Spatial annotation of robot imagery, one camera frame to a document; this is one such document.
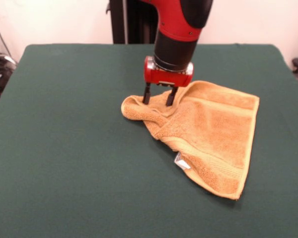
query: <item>towel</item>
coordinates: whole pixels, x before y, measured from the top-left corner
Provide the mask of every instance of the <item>towel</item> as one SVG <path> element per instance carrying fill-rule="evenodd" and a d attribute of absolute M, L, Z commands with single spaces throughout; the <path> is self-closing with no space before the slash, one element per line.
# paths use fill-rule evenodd
<path fill-rule="evenodd" d="M 156 140 L 181 155 L 185 174 L 211 193 L 238 200 L 246 181 L 259 98 L 205 81 L 179 88 L 171 107 L 170 91 L 127 97 L 123 116 L 143 120 Z"/>

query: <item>green felt surface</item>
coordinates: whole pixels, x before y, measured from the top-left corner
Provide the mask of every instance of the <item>green felt surface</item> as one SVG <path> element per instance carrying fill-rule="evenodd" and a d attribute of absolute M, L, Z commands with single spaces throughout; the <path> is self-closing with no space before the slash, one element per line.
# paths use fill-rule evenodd
<path fill-rule="evenodd" d="M 246 186 L 231 201 L 121 115 L 123 99 L 143 93 L 152 51 L 26 49 L 0 100 L 0 238 L 298 238 L 298 83 L 280 52 L 205 45 L 193 58 L 195 79 L 261 100 Z"/>

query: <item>towel fold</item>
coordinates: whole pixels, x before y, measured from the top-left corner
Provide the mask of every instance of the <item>towel fold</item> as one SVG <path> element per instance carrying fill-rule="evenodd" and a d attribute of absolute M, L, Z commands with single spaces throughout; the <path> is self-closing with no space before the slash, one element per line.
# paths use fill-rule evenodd
<path fill-rule="evenodd" d="M 126 98 L 123 115 L 143 120 L 151 135 L 181 154 L 185 174 L 215 195 L 237 200 L 249 168 L 259 98 L 195 81 L 179 88 L 171 107 L 170 91 L 151 97 Z"/>

